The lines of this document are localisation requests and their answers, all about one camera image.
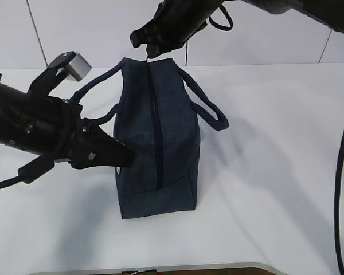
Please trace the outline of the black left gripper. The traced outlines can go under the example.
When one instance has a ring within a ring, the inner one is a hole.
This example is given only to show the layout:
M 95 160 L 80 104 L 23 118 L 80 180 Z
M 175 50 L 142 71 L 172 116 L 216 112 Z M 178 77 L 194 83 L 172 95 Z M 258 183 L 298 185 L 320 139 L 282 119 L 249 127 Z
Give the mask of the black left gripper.
M 82 108 L 58 97 L 20 96 L 19 149 L 53 160 L 70 160 L 78 170 L 132 166 L 135 152 L 93 121 L 80 120 Z

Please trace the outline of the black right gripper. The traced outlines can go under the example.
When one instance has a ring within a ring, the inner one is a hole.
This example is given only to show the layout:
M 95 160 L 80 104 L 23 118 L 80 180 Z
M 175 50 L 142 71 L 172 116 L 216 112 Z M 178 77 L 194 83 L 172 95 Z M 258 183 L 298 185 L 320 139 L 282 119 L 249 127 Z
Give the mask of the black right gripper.
M 130 34 L 134 48 L 146 45 L 147 58 L 157 58 L 183 47 L 206 26 L 223 1 L 162 1 L 153 18 Z

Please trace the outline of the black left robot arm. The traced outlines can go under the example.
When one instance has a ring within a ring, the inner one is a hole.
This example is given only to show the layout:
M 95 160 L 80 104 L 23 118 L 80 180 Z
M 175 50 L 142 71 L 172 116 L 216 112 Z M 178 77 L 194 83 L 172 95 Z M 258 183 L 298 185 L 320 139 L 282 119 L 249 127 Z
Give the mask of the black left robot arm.
M 0 82 L 0 144 L 51 156 L 78 170 L 131 167 L 135 152 L 82 118 L 82 110 L 73 100 L 24 93 Z

